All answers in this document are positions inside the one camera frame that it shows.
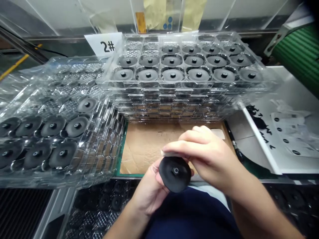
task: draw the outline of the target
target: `metal frame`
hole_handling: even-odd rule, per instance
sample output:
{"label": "metal frame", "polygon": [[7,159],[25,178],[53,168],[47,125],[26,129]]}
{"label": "metal frame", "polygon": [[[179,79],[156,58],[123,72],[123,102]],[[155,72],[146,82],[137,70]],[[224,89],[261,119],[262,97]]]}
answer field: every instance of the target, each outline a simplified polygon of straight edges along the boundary
{"label": "metal frame", "polygon": [[11,44],[14,48],[18,49],[20,52],[29,55],[38,63],[45,64],[48,61],[48,59],[34,47],[26,44],[25,42],[11,35],[7,31],[3,30],[2,28],[0,28],[0,37],[2,37],[5,41]]}

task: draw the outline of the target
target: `small white label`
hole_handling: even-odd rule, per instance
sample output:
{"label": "small white label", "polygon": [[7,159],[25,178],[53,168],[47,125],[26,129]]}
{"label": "small white label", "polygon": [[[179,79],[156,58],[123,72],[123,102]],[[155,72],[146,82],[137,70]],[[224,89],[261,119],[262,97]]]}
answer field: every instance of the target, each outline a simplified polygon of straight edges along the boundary
{"label": "small white label", "polygon": [[92,50],[99,57],[111,57],[117,43],[122,39],[122,33],[104,33],[85,35]]}

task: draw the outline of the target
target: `cardboard sheet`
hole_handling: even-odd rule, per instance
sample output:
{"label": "cardboard sheet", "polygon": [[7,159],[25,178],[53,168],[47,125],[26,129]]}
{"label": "cardboard sheet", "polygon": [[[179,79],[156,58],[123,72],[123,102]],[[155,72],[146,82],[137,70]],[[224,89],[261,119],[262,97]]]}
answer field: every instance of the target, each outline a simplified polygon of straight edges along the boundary
{"label": "cardboard sheet", "polygon": [[[185,131],[196,124],[189,123],[129,123],[121,161],[121,174],[144,174],[148,167],[161,157],[161,148],[169,142],[177,141]],[[232,142],[223,122],[205,124],[208,128],[221,129],[225,142],[233,150]]]}

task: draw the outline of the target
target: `stacked plastic trays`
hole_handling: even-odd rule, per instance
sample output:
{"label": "stacked plastic trays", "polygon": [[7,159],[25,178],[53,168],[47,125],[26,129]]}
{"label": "stacked plastic trays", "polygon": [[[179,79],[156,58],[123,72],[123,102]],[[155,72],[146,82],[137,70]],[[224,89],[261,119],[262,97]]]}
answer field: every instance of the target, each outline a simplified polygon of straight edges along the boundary
{"label": "stacked plastic trays", "polygon": [[236,33],[126,36],[97,80],[131,122],[223,120],[277,78]]}
{"label": "stacked plastic trays", "polygon": [[103,72],[94,57],[53,58],[2,109],[1,187],[88,187],[112,176],[125,120],[96,85]]}

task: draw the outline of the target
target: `yellow tape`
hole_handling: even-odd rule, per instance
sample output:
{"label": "yellow tape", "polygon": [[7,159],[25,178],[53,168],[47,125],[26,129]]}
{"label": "yellow tape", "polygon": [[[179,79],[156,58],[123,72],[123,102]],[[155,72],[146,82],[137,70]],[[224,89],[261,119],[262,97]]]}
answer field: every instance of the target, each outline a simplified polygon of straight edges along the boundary
{"label": "yellow tape", "polygon": [[137,28],[140,34],[146,33],[146,24],[145,24],[145,16],[144,12],[136,12],[136,21],[137,21]]}
{"label": "yellow tape", "polygon": [[18,60],[13,66],[11,66],[8,70],[6,70],[1,76],[0,76],[0,81],[5,78],[7,75],[9,75],[15,68],[17,68],[22,62],[24,62],[29,55],[24,55],[20,60]]}

